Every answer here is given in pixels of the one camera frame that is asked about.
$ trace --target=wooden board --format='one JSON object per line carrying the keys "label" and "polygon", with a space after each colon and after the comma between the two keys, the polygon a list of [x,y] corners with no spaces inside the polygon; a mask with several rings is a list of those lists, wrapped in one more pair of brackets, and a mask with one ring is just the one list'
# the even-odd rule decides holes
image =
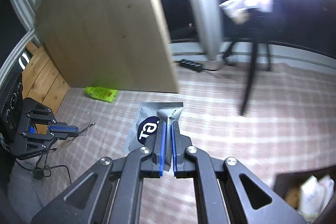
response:
{"label": "wooden board", "polygon": [[32,41],[29,41],[26,44],[26,50],[28,50],[31,53],[31,55],[34,55],[38,49],[39,48]]}
{"label": "wooden board", "polygon": [[27,97],[42,103],[58,74],[53,61],[49,60],[36,78]]}
{"label": "wooden board", "polygon": [[294,209],[297,209],[300,202],[300,187],[290,188],[286,194],[285,201]]}
{"label": "wooden board", "polygon": [[72,87],[178,91],[160,0],[42,0],[36,30]]}
{"label": "wooden board", "polygon": [[[28,46],[27,50],[30,49],[33,49],[30,51],[33,56],[22,72],[24,98],[31,97],[50,107],[56,115],[69,86],[43,47]],[[36,128],[40,134],[47,132],[46,125],[37,124]]]}
{"label": "wooden board", "polygon": [[50,57],[45,52],[44,48],[40,47],[34,54],[33,58],[30,60],[28,65],[26,65],[25,70],[22,72],[23,98],[27,97],[36,78],[49,60]]}
{"label": "wooden board", "polygon": [[[43,104],[47,105],[49,108],[51,108],[54,115],[56,115],[59,106],[61,105],[61,102],[67,93],[69,89],[68,84],[63,79],[62,75],[59,74],[56,78],[56,80],[53,82],[53,85],[49,89],[45,99],[43,100]],[[37,132],[40,134],[46,134],[47,133],[47,126],[38,124],[36,125]]]}

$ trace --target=blue gripper pad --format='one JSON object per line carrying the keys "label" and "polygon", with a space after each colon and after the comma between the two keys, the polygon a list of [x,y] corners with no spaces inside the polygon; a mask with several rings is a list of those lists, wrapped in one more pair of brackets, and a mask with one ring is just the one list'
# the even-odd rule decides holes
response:
{"label": "blue gripper pad", "polygon": [[171,139],[172,139],[172,144],[173,144],[173,170],[174,170],[174,175],[176,175],[177,162],[176,162],[176,143],[175,143],[174,126],[171,125],[170,128],[171,128]]}
{"label": "blue gripper pad", "polygon": [[162,140],[161,140],[161,151],[160,151],[160,176],[163,176],[163,167],[165,165],[165,150],[166,150],[166,134],[167,134],[167,124],[163,123],[162,130]]}

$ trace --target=floor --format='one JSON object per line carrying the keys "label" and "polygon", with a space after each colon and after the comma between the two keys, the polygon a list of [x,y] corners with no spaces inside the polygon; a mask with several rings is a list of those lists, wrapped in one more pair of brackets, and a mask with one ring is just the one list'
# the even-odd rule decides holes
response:
{"label": "floor", "polygon": [[[216,68],[218,63],[206,65]],[[51,151],[49,166],[66,164],[75,180],[102,156],[125,156],[121,150],[143,101],[182,101],[179,125],[193,145],[216,158],[236,157],[269,186],[276,173],[336,164],[336,75],[281,63],[272,72],[258,71],[246,115],[240,117],[244,65],[209,73],[176,71],[179,94],[120,91],[110,104],[71,88],[57,120],[79,125],[90,112],[96,125],[71,146]],[[67,186],[62,168],[34,182],[44,204]],[[172,170],[159,180],[145,179],[140,223],[197,223],[192,180],[177,180]]]}

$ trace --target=black device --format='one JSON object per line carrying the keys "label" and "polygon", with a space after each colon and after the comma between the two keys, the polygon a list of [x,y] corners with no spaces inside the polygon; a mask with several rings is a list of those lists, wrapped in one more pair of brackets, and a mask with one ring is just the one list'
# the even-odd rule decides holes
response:
{"label": "black device", "polygon": [[[233,157],[216,159],[181,135],[172,125],[173,168],[178,179],[193,178],[199,224],[306,224],[299,213]],[[143,178],[159,178],[162,136],[146,138],[145,146],[127,157],[101,158],[52,200],[31,224],[138,223]]]}
{"label": "black device", "polygon": [[[58,122],[52,110],[32,98],[22,99],[22,74],[11,73],[0,90],[0,133],[5,145],[19,160],[46,154],[57,140],[78,137],[76,126]],[[48,125],[37,134],[36,124]]]}
{"label": "black device", "polygon": [[0,90],[0,132],[7,143],[13,142],[22,109],[22,74],[11,73]]}
{"label": "black device", "polygon": [[179,63],[180,67],[191,69],[197,72],[201,72],[203,70],[202,63],[197,63],[197,62],[186,60],[186,59],[182,59],[178,61],[177,63]]}

